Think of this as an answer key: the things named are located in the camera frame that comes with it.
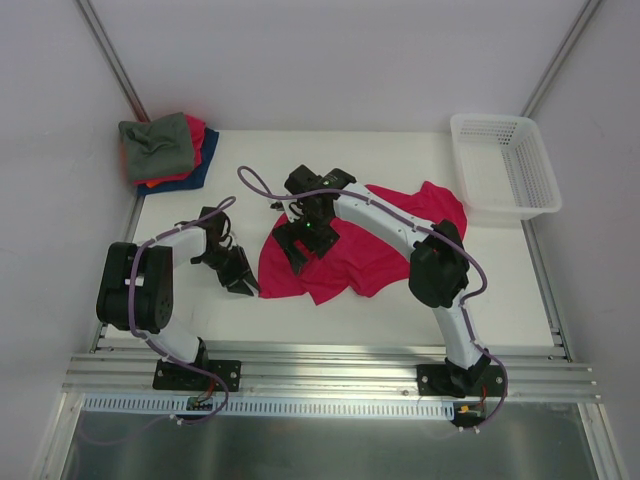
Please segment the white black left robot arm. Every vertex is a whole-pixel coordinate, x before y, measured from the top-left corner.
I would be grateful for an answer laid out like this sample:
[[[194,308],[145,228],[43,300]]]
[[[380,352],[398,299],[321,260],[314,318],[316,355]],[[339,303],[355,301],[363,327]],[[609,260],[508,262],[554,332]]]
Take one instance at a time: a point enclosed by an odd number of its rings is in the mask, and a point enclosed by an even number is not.
[[[205,265],[230,293],[261,291],[231,232],[229,216],[204,207],[199,218],[179,222],[142,244],[115,242],[107,251],[96,301],[98,320],[145,342],[163,361],[176,364],[176,377],[188,388],[203,386],[210,375],[204,341],[176,319],[174,271]]]

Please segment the crimson pink t shirt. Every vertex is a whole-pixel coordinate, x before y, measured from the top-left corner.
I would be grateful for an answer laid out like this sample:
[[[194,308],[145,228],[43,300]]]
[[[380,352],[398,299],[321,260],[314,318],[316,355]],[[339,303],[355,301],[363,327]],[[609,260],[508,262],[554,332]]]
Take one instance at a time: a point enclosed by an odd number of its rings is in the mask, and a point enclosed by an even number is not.
[[[451,221],[461,235],[467,217],[462,203],[448,189],[425,181],[407,194],[382,186],[367,186],[374,194],[424,220]],[[331,227],[339,240],[321,259],[308,252],[308,262],[295,274],[276,240],[269,236],[259,256],[258,283],[263,299],[288,298],[308,294],[321,305],[350,288],[371,298],[386,286],[409,277],[409,262],[391,246],[362,228],[334,219]]]

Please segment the aluminium frame rail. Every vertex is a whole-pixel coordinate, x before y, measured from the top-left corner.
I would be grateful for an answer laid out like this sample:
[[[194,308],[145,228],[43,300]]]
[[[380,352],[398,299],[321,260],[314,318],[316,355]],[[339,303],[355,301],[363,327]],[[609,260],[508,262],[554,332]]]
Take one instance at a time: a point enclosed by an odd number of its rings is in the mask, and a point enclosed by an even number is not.
[[[216,359],[241,363],[244,396],[415,399],[417,367],[444,358],[441,346],[310,345],[210,341]],[[600,403],[604,390],[593,368],[569,360],[561,347],[500,348],[515,402]],[[137,340],[102,339],[96,350],[72,356],[63,390],[138,393],[152,389],[156,355]]]

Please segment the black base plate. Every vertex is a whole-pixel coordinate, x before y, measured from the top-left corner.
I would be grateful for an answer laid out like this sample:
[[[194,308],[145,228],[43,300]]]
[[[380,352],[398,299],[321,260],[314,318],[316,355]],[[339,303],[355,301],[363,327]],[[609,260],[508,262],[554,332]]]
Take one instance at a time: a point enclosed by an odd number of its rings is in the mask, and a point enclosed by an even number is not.
[[[206,370],[222,380],[230,392],[240,386],[242,362],[239,360],[210,360]],[[159,391],[207,391],[211,385],[210,375],[196,373],[179,365],[159,360],[152,381],[152,388]]]
[[[419,364],[416,383],[420,396],[448,396],[453,398],[499,398],[505,393],[506,380],[502,369],[488,365],[470,372],[450,369],[448,365]]]

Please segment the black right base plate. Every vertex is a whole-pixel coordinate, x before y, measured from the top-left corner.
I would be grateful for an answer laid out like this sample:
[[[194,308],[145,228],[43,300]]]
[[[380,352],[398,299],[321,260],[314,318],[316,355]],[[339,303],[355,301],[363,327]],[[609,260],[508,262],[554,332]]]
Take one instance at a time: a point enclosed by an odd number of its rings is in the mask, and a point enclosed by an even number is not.
[[[453,398],[499,398],[505,393],[506,380],[502,369],[488,365],[470,372],[450,369],[448,365],[419,364],[416,383],[420,396],[448,396]]]

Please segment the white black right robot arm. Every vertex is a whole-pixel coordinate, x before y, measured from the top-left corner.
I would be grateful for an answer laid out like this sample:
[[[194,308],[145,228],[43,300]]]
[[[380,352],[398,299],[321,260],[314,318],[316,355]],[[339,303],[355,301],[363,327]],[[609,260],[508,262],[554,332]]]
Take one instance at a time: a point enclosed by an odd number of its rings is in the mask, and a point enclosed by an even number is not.
[[[456,398],[480,387],[491,359],[480,346],[466,308],[468,270],[473,264],[455,224],[420,220],[340,169],[320,176],[301,165],[285,187],[287,195],[271,204],[287,220],[273,229],[272,236],[294,273],[301,273],[312,256],[323,258],[337,245],[340,236],[331,225],[334,220],[375,236],[408,261],[409,290],[431,308],[444,339],[445,367],[429,376],[429,387]]]

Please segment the folded red t shirt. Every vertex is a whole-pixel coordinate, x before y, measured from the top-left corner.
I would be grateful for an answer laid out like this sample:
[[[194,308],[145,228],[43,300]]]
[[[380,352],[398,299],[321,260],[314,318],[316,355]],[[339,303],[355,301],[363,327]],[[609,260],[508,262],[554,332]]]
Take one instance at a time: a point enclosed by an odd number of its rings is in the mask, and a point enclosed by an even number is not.
[[[197,167],[202,164],[201,147],[205,139],[206,123],[203,120],[190,116],[188,114],[185,114],[185,119],[189,127],[192,146],[194,150],[193,168],[189,172],[158,178],[159,180],[162,180],[163,183],[185,180],[189,175],[195,172],[195,169]]]

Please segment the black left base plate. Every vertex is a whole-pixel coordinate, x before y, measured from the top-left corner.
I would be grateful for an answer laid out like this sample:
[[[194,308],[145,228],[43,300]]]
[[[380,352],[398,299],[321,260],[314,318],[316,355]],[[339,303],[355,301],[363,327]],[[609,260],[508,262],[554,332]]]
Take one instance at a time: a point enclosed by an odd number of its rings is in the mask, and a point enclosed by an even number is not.
[[[210,360],[206,370],[222,380],[230,392],[240,386],[242,362],[239,360]],[[159,360],[152,381],[152,388],[159,391],[207,391],[211,385],[210,375],[196,373],[179,365]]]

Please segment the white plastic mesh basket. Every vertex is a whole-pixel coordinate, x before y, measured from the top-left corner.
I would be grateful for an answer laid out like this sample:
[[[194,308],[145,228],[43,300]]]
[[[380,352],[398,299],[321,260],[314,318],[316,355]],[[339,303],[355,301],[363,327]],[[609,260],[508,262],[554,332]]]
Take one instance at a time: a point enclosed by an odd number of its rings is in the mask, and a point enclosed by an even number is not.
[[[561,209],[556,176],[535,121],[455,114],[450,130],[456,179],[470,220],[506,225]]]

